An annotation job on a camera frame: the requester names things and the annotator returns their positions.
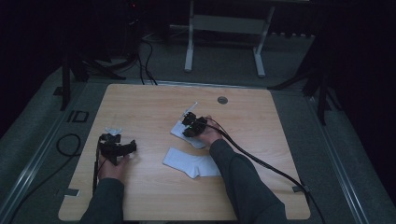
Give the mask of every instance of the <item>white cloth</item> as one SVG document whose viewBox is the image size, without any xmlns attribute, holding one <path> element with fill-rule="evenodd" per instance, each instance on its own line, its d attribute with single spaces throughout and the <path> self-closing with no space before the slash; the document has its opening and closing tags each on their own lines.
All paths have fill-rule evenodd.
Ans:
<svg viewBox="0 0 396 224">
<path fill-rule="evenodd" d="M 192 156 L 173 147 L 169 148 L 163 164 L 186 173 L 190 178 L 220 175 L 211 156 Z"/>
<path fill-rule="evenodd" d="M 187 127 L 181 123 L 180 120 L 177 121 L 176 125 L 172 128 L 171 134 L 189 142 L 195 148 L 203 148 L 205 144 L 196 138 L 189 138 L 184 136 L 183 132 Z"/>
</svg>

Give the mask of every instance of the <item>gray carpet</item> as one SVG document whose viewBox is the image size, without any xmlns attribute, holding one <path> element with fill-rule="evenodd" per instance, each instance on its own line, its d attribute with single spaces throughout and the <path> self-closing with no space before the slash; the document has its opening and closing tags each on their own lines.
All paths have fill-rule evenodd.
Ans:
<svg viewBox="0 0 396 224">
<path fill-rule="evenodd" d="M 270 36 L 263 54 L 267 77 L 259 78 L 251 49 L 247 46 L 220 43 L 220 46 L 209 47 L 214 43 L 198 40 L 193 70 L 186 74 L 183 71 L 186 43 L 182 35 L 167 44 L 154 42 L 154 36 L 146 39 L 154 49 L 148 70 L 160 84 L 174 81 L 250 88 L 265 88 L 292 77 L 312 41 L 303 37 Z M 143 59 L 149 55 L 149 45 L 142 45 L 141 55 Z M 117 82 L 140 83 L 137 66 L 120 75 L 127 80 Z M 105 77 L 92 77 L 88 83 L 73 81 L 72 102 L 66 111 L 61 112 L 62 99 L 52 95 L 60 86 L 60 80 L 60 71 L 51 75 L 0 140 L 1 202 L 6 201 L 23 168 L 38 150 L 47 148 L 48 152 L 41 168 L 34 174 L 28 192 L 67 160 L 57 151 L 57 140 L 67 133 L 76 133 L 81 138 L 80 148 L 84 146 L 106 86 L 116 82 Z M 347 117 L 331 106 L 332 110 L 326 111 L 327 126 L 319 125 L 315 116 L 316 103 L 300 93 L 303 85 L 302 81 L 283 91 L 273 91 L 273 95 L 297 171 L 312 189 L 327 223 L 392 223 L 396 220 L 395 207 L 382 188 Z M 89 112 L 87 122 L 68 121 L 72 111 Z M 77 144 L 75 137 L 67 137 L 60 146 L 67 153 L 73 153 Z M 341 173 L 334 163 L 334 153 L 343 165 Z M 77 162 L 78 158 L 72 159 L 32 194 L 13 223 L 63 223 L 57 214 Z M 350 208 L 346 193 L 351 189 L 345 189 L 345 180 L 350 181 L 363 215 L 356 217 Z M 312 203 L 310 208 L 311 218 L 291 220 L 290 223 L 320 223 L 318 211 Z"/>
</svg>

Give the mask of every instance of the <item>dark sleeve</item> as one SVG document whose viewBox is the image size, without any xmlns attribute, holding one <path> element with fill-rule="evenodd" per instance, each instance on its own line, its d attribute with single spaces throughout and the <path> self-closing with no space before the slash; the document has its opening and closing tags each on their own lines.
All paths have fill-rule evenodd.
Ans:
<svg viewBox="0 0 396 224">
<path fill-rule="evenodd" d="M 79 223 L 122 223 L 123 191 L 124 186 L 118 179 L 100 180 L 90 205 Z"/>
<path fill-rule="evenodd" d="M 215 141 L 210 155 L 219 167 L 227 195 L 241 223 L 287 223 L 285 205 L 262 183 L 251 161 L 228 145 Z"/>
</svg>

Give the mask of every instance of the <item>black electronic device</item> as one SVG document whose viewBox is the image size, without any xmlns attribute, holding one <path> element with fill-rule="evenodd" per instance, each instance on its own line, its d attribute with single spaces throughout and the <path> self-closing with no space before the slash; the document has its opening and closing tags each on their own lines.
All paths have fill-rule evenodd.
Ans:
<svg viewBox="0 0 396 224">
<path fill-rule="evenodd" d="M 103 133 L 99 137 L 98 150 L 102 156 L 111 161 L 114 165 L 117 165 L 117 157 L 125 156 L 136 151 L 136 142 L 133 140 L 130 144 L 120 144 L 121 135 L 112 135 L 110 133 Z"/>
<path fill-rule="evenodd" d="M 184 116 L 181 122 L 185 126 L 188 126 L 183 135 L 186 137 L 195 137 L 204 132 L 207 120 L 204 117 L 197 118 L 196 115 L 189 112 Z"/>
</svg>

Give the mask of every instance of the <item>wooden table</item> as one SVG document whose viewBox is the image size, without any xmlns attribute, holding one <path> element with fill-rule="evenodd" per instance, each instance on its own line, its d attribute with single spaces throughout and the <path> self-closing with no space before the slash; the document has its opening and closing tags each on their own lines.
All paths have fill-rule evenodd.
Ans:
<svg viewBox="0 0 396 224">
<path fill-rule="evenodd" d="M 228 99 L 226 105 L 218 97 Z M 125 220 L 233 220 L 235 215 L 220 176 L 189 178 L 163 165 L 169 147 L 191 155 L 207 155 L 170 131 L 194 102 L 197 116 L 211 115 L 233 140 L 256 157 L 299 179 L 279 121 L 271 93 L 266 90 L 109 85 L 92 125 L 71 180 L 79 195 L 65 196 L 59 212 L 62 220 L 79 220 L 92 197 L 93 163 L 98 137 L 105 127 L 122 128 L 121 143 L 133 139 L 137 152 L 131 156 L 124 177 Z M 288 219 L 307 219 L 310 211 L 293 184 L 254 163 L 263 182 L 286 205 Z"/>
</svg>

